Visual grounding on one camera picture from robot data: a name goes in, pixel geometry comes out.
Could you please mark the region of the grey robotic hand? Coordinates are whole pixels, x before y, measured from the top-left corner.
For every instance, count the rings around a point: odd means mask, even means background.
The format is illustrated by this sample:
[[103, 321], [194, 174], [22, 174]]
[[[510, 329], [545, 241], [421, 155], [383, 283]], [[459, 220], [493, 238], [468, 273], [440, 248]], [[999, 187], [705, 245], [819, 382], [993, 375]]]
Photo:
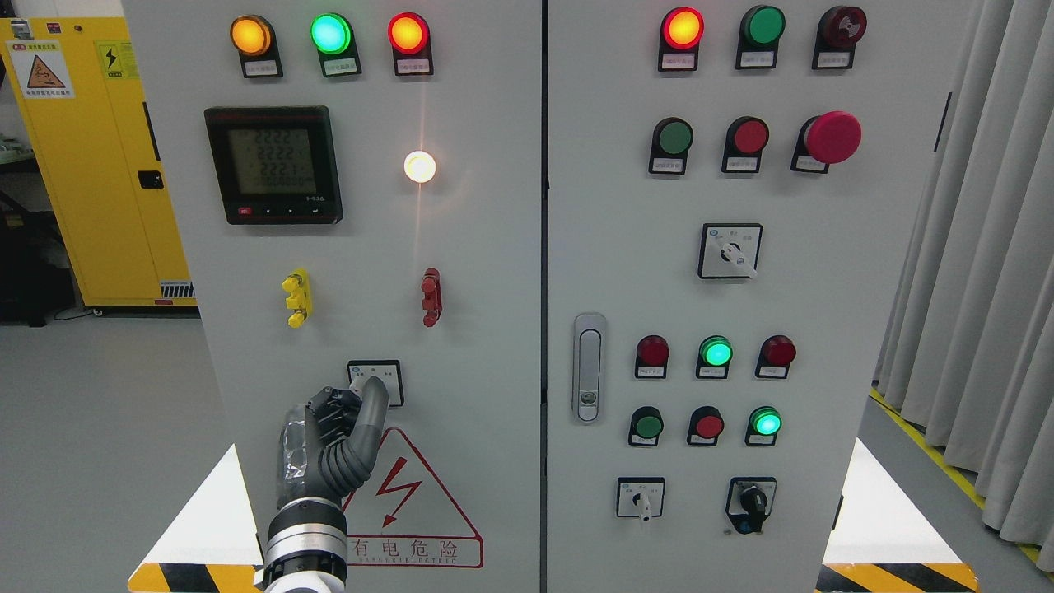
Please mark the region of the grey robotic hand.
[[377, 376], [355, 386], [324, 387], [287, 413], [276, 474], [278, 509], [305, 497], [339, 503], [371, 477], [390, 398]]

